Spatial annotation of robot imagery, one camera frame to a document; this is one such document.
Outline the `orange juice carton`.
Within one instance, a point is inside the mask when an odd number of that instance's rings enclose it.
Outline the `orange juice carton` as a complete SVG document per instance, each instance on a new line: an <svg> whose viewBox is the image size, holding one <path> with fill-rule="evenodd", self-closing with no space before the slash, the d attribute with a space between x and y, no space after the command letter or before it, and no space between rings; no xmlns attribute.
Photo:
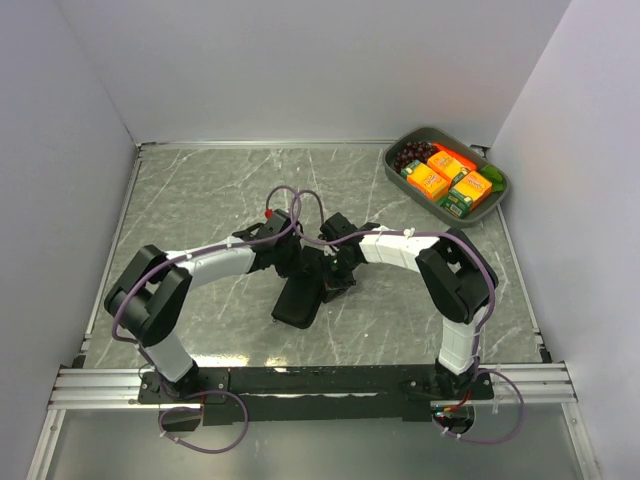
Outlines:
<svg viewBox="0 0 640 480"><path fill-rule="evenodd" d="M448 193L447 181L420 161L409 163L400 174L410 185L433 202L438 202Z"/></svg>
<svg viewBox="0 0 640 480"><path fill-rule="evenodd" d="M493 190L493 183L472 171L451 187L442 202L442 208L456 218L465 218Z"/></svg>
<svg viewBox="0 0 640 480"><path fill-rule="evenodd" d="M427 160L431 170L442 177L449 187L470 173L470 169L445 151L439 151Z"/></svg>

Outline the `black zippered tool case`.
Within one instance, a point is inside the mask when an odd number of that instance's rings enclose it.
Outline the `black zippered tool case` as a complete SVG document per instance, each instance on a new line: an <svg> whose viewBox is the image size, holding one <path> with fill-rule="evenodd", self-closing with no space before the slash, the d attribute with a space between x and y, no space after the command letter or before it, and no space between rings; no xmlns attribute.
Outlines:
<svg viewBox="0 0 640 480"><path fill-rule="evenodd" d="M271 312L274 320L297 329L307 329L314 322L325 295L322 250L302 249L304 269L289 277Z"/></svg>

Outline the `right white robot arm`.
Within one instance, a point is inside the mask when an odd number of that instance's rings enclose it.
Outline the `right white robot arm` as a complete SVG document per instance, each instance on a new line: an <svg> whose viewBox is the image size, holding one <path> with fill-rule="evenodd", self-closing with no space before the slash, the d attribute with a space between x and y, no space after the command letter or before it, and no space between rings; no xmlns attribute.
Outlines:
<svg viewBox="0 0 640 480"><path fill-rule="evenodd" d="M435 363L438 390L459 398L478 376L479 336L493 313L497 275L470 238L458 228L445 232L394 230L378 224L357 228L335 214L320 227L320 239L337 249L334 273L361 264L385 264L418 273L443 316Z"/></svg>

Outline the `dark red grapes bunch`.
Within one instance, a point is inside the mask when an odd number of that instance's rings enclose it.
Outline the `dark red grapes bunch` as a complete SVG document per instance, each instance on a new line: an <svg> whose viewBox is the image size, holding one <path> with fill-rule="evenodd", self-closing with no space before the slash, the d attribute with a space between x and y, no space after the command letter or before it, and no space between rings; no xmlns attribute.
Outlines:
<svg viewBox="0 0 640 480"><path fill-rule="evenodd" d="M400 174L404 168L415 161L426 164L428 159L438 152L439 149L435 145L426 141L407 142L403 149L396 154L394 169Z"/></svg>

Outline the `orange carrot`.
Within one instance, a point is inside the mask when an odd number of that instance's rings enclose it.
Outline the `orange carrot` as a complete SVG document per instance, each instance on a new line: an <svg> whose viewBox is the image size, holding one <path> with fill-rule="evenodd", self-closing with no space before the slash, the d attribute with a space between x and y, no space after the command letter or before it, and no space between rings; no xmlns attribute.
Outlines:
<svg viewBox="0 0 640 480"><path fill-rule="evenodd" d="M439 151L445 152L451 157L455 158L460 164L464 165L470 171L477 170L477 165L471 160L469 160L467 157L465 157L464 155L437 142L433 142L432 145L436 147Z"/></svg>

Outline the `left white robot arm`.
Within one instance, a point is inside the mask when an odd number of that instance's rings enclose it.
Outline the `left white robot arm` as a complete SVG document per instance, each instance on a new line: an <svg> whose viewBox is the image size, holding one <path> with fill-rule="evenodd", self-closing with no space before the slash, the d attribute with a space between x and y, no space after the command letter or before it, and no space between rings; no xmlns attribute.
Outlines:
<svg viewBox="0 0 640 480"><path fill-rule="evenodd" d="M189 400L201 386L199 367L175 332L187 295L217 280L270 267L282 277L299 272L298 225L288 212L277 209L264 223L204 247L182 251L142 247L104 299L104 308L114 319L113 337L135 345L172 400Z"/></svg>

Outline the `grey plastic tray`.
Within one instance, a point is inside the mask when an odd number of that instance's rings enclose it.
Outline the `grey plastic tray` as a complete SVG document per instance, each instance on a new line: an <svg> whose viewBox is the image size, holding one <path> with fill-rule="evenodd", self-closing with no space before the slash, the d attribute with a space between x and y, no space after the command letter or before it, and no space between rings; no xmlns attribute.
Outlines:
<svg viewBox="0 0 640 480"><path fill-rule="evenodd" d="M479 173L479 169L484 167L485 165L492 165L486 159L481 157L479 154L475 153L470 147L464 145L463 143L456 140L454 137L446 134L445 132L432 127L423 127L414 130L413 132L407 134L405 137L398 140L395 144L393 144L386 151L383 157L383 164L389 179L398 186L400 190L406 193L412 200L416 201L420 206L428 210L430 213L435 215L441 221L447 223L448 225L456 228L467 228L476 223L478 223L483 217L485 217L489 212L496 209L499 205L503 197L506 195L509 189L509 179L507 175L499 171L503 174L506 180L506 188L502 192L492 193L482 202L480 203L471 213L468 214L465 218L456 218L451 215L449 212L445 211L442 208L442 202L444 197L441 198L438 202L433 202L430 199L426 198L419 190L410 185L402 176L398 174L394 169L394 161L396 154L399 153L407 142L422 142L426 141L429 143L437 142L440 143L462 155L467 157L469 160L474 162L477 165L476 172Z"/></svg>

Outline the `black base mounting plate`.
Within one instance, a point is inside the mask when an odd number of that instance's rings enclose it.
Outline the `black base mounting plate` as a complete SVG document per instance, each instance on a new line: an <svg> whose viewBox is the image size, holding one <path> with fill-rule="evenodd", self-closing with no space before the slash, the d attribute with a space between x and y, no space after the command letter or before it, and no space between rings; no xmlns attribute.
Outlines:
<svg viewBox="0 0 640 480"><path fill-rule="evenodd" d="M460 380L434 365L202 367L184 393L146 372L138 402L203 409L206 426L252 422L400 419L429 422L432 410L463 398L494 398L488 374Z"/></svg>

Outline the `green leaf vegetable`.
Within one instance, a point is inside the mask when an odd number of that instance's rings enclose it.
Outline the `green leaf vegetable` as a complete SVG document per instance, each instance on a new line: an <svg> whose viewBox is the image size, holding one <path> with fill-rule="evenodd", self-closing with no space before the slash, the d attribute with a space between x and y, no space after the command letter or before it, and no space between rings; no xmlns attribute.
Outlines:
<svg viewBox="0 0 640 480"><path fill-rule="evenodd" d="M506 180L503 174L494 165L485 165L479 169L479 173L482 177L488 180L492 184L492 191L502 192L506 188Z"/></svg>

